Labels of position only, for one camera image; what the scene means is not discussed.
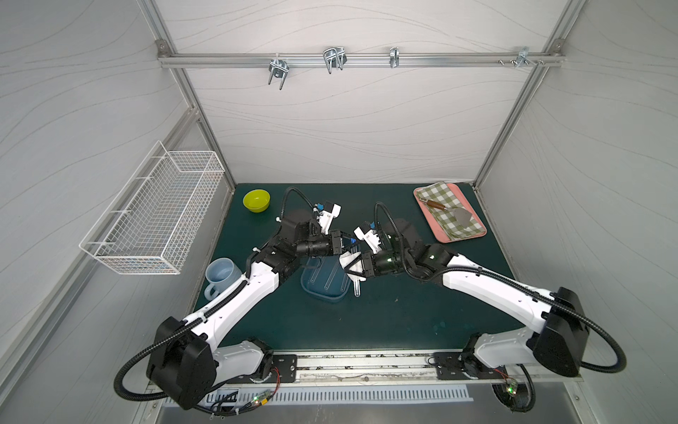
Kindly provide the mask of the blue capped test tube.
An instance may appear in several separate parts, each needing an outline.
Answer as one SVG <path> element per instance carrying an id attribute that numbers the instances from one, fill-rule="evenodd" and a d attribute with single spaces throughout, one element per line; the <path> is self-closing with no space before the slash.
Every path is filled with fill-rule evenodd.
<path id="1" fill-rule="evenodd" d="M 309 274 L 309 279 L 308 279 L 309 284 L 315 284 L 315 282 L 317 281 L 317 278 L 320 275 L 322 265 L 323 265 L 323 259 L 314 258 L 314 263 L 312 265 L 310 265 L 311 272 Z"/>

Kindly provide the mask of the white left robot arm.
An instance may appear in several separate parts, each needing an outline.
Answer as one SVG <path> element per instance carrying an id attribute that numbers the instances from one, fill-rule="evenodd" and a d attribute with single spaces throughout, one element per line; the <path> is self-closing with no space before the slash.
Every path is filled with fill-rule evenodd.
<path id="1" fill-rule="evenodd" d="M 339 256 L 350 235 L 331 229 L 340 206 L 317 205 L 280 217 L 277 233 L 249 256 L 246 271 L 224 293 L 183 320 L 165 320 L 155 333 L 147 376 L 183 409 L 197 406 L 215 385 L 237 376 L 267 376 L 272 354 L 261 342 L 220 346 L 231 329 L 273 293 L 307 257 Z"/>

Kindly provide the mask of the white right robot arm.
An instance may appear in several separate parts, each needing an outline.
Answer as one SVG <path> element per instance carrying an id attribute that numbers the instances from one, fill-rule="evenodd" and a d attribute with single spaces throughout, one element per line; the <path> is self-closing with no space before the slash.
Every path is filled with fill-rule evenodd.
<path id="1" fill-rule="evenodd" d="M 582 311 L 573 291 L 561 288 L 551 293 L 490 273 L 441 244 L 425 243 L 402 219 L 386 225 L 383 232 L 364 224 L 356 236 L 367 243 L 367 251 L 339 258 L 354 284 L 405 273 L 481 300 L 522 324 L 517 330 L 472 335 L 452 361 L 466 377 L 478 379 L 499 367 L 533 363 L 559 376 L 578 376 L 589 330 L 563 312 L 565 307 Z"/>

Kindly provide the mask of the blue plastic tub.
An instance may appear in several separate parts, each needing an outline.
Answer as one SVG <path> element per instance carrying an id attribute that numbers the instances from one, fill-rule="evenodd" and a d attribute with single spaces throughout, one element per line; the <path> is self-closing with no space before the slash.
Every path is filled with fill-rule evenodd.
<path id="1" fill-rule="evenodd" d="M 344 273 L 337 256 L 313 257 L 303 266 L 300 285 L 316 300 L 337 303 L 344 299 L 352 282 Z"/>

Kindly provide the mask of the yellow green bowl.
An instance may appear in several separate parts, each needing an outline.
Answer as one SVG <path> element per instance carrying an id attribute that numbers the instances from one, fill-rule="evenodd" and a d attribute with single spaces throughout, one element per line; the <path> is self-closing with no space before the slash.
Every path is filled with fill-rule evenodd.
<path id="1" fill-rule="evenodd" d="M 262 213 L 270 206 L 271 195 L 267 190 L 254 189 L 243 198 L 244 207 L 252 213 Z"/>

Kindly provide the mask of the light blue mug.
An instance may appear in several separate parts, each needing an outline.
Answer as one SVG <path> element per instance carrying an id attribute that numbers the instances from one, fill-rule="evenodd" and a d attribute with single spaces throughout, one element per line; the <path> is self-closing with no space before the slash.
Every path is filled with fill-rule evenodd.
<path id="1" fill-rule="evenodd" d="M 204 290 L 206 300 L 211 301 L 242 277 L 243 273 L 230 258 L 219 258 L 206 268 L 208 286 Z"/>

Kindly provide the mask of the metal clamp hook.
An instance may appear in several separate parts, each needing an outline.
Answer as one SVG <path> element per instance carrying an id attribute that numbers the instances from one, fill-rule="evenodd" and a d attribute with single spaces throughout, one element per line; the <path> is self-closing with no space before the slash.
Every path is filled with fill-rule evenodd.
<path id="1" fill-rule="evenodd" d="M 322 58 L 324 64 L 328 70 L 329 74 L 332 74 L 333 70 L 344 70 L 344 66 L 347 62 L 346 51 L 344 47 L 332 47 L 325 49 L 322 53 Z"/>
<path id="2" fill-rule="evenodd" d="M 281 58 L 272 59 L 269 63 L 268 85 L 271 85 L 273 80 L 279 80 L 279 90 L 284 88 L 284 84 L 290 72 L 288 63 Z"/>
<path id="3" fill-rule="evenodd" d="M 391 69 L 396 69 L 399 67 L 400 63 L 400 51 L 397 47 L 393 47 L 389 51 L 389 66 Z"/>
<path id="4" fill-rule="evenodd" d="M 518 53 L 517 56 L 511 60 L 504 61 L 502 59 L 498 60 L 497 63 L 503 67 L 512 67 L 514 69 L 518 68 L 536 68 L 545 66 L 546 62 L 542 59 L 533 59 L 531 57 L 530 51 L 527 47 L 523 47 Z"/>

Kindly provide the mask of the wooden handled metal spatula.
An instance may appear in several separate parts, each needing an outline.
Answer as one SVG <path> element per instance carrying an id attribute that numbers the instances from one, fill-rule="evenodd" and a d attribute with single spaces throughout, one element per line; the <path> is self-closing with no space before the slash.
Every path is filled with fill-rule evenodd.
<path id="1" fill-rule="evenodd" d="M 436 210 L 451 212 L 460 226 L 468 227 L 471 222 L 472 213 L 463 207 L 450 207 L 428 199 L 420 199 L 420 202 Z"/>

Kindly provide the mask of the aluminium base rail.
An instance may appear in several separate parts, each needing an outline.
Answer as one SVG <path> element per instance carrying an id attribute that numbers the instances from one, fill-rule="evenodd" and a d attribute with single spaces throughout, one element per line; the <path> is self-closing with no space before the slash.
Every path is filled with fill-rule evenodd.
<path id="1" fill-rule="evenodd" d="M 210 386 L 223 389 L 254 386 L 330 387 L 434 385 L 452 383 L 504 383 L 512 378 L 526 380 L 516 364 L 504 369 L 480 370 L 469 377 L 458 362 L 459 349 L 434 350 L 357 350 L 357 351 L 278 351 L 265 355 L 255 346 L 219 348 L 197 370 L 214 379 Z"/>

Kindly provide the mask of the aluminium cross rail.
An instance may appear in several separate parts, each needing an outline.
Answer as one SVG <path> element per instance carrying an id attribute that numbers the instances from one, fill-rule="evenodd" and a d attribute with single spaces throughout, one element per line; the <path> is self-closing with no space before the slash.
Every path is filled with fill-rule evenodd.
<path id="1" fill-rule="evenodd" d="M 518 52 L 500 53 L 407 53 L 400 51 L 400 63 L 397 68 L 443 68 L 443 67 L 503 67 L 497 61 L 511 60 Z M 560 66 L 566 61 L 563 55 L 549 55 L 530 52 L 533 59 L 542 59 L 549 66 Z M 382 53 L 346 53 L 345 69 L 350 68 L 386 68 L 389 66 L 389 51 Z M 267 69 L 272 59 L 281 58 L 291 69 L 324 68 L 321 53 L 289 54 L 176 54 L 158 61 L 163 68 L 205 69 L 240 68 Z"/>

